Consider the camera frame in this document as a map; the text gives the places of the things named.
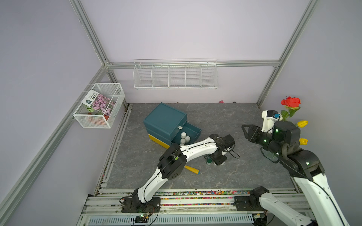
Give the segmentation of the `teal drawer cabinet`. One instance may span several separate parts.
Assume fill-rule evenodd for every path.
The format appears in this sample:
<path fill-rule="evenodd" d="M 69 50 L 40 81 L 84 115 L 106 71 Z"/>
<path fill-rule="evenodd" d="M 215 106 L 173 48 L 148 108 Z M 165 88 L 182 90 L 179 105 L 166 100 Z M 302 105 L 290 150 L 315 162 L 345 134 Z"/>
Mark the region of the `teal drawer cabinet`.
<path fill-rule="evenodd" d="M 144 120 L 148 134 L 171 145 L 173 138 L 187 122 L 187 114 L 160 103 Z"/>

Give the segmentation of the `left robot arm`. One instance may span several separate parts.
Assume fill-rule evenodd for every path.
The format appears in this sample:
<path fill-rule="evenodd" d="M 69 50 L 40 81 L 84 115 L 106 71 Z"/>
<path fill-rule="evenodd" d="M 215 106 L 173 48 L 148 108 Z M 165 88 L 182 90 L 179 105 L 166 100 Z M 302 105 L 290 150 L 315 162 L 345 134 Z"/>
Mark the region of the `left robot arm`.
<path fill-rule="evenodd" d="M 235 140 L 231 135 L 221 137 L 217 134 L 186 146 L 172 144 L 159 158 L 151 178 L 142 187 L 135 189 L 132 195 L 120 199 L 122 213 L 158 213 L 161 199 L 155 198 L 154 194 L 163 184 L 180 176 L 187 162 L 209 155 L 215 165 L 219 166 L 227 160 L 225 154 L 233 147 Z"/>

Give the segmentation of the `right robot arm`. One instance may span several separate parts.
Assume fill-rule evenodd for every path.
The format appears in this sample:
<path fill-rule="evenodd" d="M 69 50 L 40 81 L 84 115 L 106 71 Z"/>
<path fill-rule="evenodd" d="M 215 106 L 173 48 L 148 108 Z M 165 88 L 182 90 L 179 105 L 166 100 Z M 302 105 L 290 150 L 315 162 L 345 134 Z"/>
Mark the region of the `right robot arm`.
<path fill-rule="evenodd" d="M 278 158 L 302 190 L 313 211 L 311 219 L 277 199 L 260 186 L 250 192 L 250 204 L 272 213 L 288 226 L 347 226 L 349 223 L 330 189 L 323 165 L 316 154 L 300 148 L 300 128 L 290 121 L 277 121 L 271 133 L 243 124 L 245 138 Z"/>

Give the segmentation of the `teal drawer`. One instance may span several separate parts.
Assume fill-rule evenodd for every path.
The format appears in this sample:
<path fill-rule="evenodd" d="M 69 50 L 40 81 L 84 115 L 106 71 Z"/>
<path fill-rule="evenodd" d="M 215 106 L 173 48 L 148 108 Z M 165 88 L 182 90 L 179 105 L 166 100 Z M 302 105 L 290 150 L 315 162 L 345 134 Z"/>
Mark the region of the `teal drawer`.
<path fill-rule="evenodd" d="M 180 144 L 182 139 L 182 133 L 185 133 L 186 136 L 190 138 L 189 141 L 185 141 L 185 145 L 193 144 L 198 140 L 198 138 L 201 135 L 201 132 L 202 130 L 200 128 L 186 122 L 182 126 L 182 129 L 173 138 L 172 143 Z"/>

